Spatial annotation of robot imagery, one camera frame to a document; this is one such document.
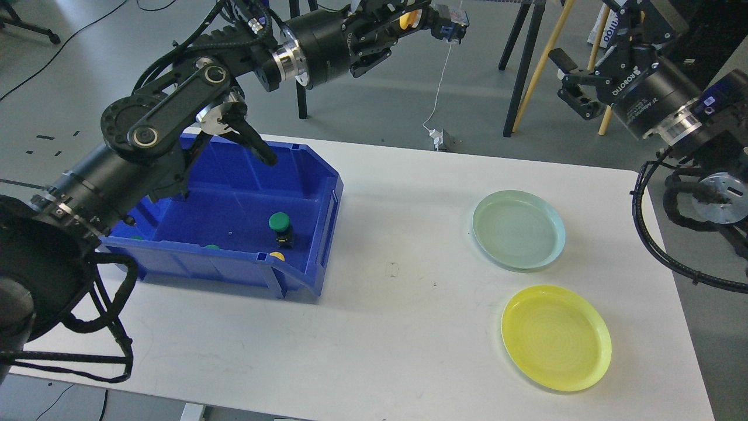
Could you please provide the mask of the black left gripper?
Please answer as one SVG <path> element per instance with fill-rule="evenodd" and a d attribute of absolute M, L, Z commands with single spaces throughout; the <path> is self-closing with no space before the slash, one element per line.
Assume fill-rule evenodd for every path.
<path fill-rule="evenodd" d="M 352 1 L 351 10 L 317 10 L 285 21 L 272 53 L 281 81 L 313 89 L 350 73 L 359 78 L 391 56 L 390 46 L 365 46 L 377 35 L 400 38 L 430 31 L 443 40 L 431 1 Z"/>

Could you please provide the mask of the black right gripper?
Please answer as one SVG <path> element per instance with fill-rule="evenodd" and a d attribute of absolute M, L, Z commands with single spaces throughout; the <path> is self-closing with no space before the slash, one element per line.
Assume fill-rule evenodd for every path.
<path fill-rule="evenodd" d="M 562 99 L 584 120 L 601 115 L 607 107 L 636 138 L 646 138 L 700 95 L 700 89 L 666 57 L 678 39 L 678 11 L 669 1 L 609 1 L 619 26 L 609 50 L 592 70 L 582 70 L 561 48 L 548 58 L 562 74 Z M 607 59 L 614 75 L 600 75 L 598 66 Z M 615 87 L 610 95 L 610 82 Z M 583 86 L 595 88 L 590 98 Z"/>

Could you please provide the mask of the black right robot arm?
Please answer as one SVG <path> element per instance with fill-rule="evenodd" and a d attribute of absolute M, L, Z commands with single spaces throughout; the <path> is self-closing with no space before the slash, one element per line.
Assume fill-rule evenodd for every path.
<path fill-rule="evenodd" d="M 636 138 L 663 139 L 665 148 L 644 163 L 631 190 L 641 242 L 657 261 L 692 283 L 745 294 L 745 281 L 687 267 L 658 246 L 643 217 L 643 198 L 658 168 L 668 168 L 662 201 L 670 222 L 717 232 L 746 258 L 746 74 L 732 70 L 698 88 L 666 58 L 666 50 L 687 31 L 671 3 L 605 4 L 619 26 L 592 69 L 578 67 L 561 48 L 548 53 L 563 74 L 558 97 L 585 120 L 610 108 Z"/>

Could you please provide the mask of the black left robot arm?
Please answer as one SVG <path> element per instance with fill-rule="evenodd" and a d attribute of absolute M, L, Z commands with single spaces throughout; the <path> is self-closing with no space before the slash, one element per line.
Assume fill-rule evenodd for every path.
<path fill-rule="evenodd" d="M 453 41 L 468 20 L 430 1 L 353 1 L 282 21 L 265 1 L 217 1 L 198 28 L 155 60 L 129 96 L 101 116 L 103 142 L 31 203 L 2 197 L 2 377 L 11 367 L 102 377 L 51 361 L 120 364 L 133 343 L 120 314 L 134 288 L 133 258 L 99 253 L 102 237 L 140 200 L 184 194 L 213 136 L 265 165 L 277 157 L 246 120 L 237 83 L 253 73 L 266 91 L 286 80 L 312 89 L 345 72 L 366 74 L 419 31 Z"/>

